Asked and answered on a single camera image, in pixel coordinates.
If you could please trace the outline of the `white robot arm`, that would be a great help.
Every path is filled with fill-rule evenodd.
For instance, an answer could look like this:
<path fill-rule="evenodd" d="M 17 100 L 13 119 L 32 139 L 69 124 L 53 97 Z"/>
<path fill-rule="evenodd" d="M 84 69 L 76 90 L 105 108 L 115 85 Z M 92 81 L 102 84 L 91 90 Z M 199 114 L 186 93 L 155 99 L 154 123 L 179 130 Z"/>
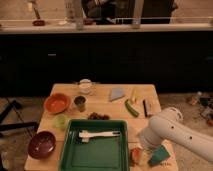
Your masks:
<path fill-rule="evenodd" d="M 148 125 L 138 133 L 141 146 L 154 150 L 164 140 L 177 143 L 213 164 L 213 137 L 201 134 L 182 124 L 183 115 L 168 107 L 148 119 Z"/>

